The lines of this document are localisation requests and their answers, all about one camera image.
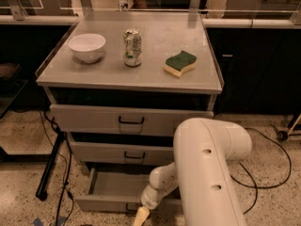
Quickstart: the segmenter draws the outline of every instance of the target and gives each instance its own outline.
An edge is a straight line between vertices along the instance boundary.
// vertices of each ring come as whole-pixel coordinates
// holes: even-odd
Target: drawer
[[[83,211],[135,214],[153,167],[98,164],[90,172],[86,195],[75,196]],[[179,191],[168,195],[152,213],[182,214]]]
[[[51,110],[65,132],[165,137],[173,137],[177,126],[186,119],[213,116],[206,111],[85,105],[51,105]]]
[[[68,133],[68,138],[78,161],[154,166],[173,161],[172,137]]]

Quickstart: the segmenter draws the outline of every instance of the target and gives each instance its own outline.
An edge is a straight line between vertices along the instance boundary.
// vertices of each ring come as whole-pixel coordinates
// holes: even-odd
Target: drawer front
[[[65,132],[130,134],[173,137],[177,126],[189,118],[211,118],[212,112],[140,109],[83,105],[51,105]]]
[[[112,170],[105,169],[104,171],[92,168],[86,195],[75,197],[80,208],[83,211],[135,214],[140,206],[141,194],[149,183],[151,168],[143,169],[140,174],[137,173],[135,167],[135,173],[131,174],[129,167],[125,167],[124,172],[119,171],[114,166]],[[158,208],[152,212],[181,214],[181,200],[163,199]]]
[[[172,147],[90,142],[71,142],[70,144],[75,159],[84,162],[162,166],[173,161]]]

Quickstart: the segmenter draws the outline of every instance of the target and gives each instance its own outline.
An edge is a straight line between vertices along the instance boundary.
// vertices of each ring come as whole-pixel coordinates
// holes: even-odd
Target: cabinet
[[[225,80],[217,113],[299,110],[300,29],[208,28],[208,33]]]
[[[122,61],[122,32],[133,25],[142,34],[143,62],[136,68]],[[93,11],[69,39],[86,32],[105,36],[105,57],[84,64],[72,55],[67,40],[37,82],[68,134],[75,159],[90,172],[87,193],[76,195],[77,203],[85,211],[135,213],[151,170],[173,161],[177,126],[213,116],[221,78],[199,16]],[[197,56],[197,66],[179,79],[165,72],[164,64],[181,49]],[[181,212],[175,194],[157,212]]]

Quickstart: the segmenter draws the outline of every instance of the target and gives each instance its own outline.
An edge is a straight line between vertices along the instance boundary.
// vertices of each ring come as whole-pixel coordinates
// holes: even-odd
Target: white robotic arm
[[[250,153],[248,132],[232,122],[193,118],[177,128],[173,147],[175,162],[150,173],[143,206],[154,209],[179,184],[187,226],[245,226],[226,160]]]

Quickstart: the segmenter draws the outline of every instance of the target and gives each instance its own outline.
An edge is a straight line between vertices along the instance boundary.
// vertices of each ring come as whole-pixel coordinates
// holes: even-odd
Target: soda can
[[[123,32],[125,46],[124,63],[135,67],[142,63],[141,34],[137,28],[129,28]]]

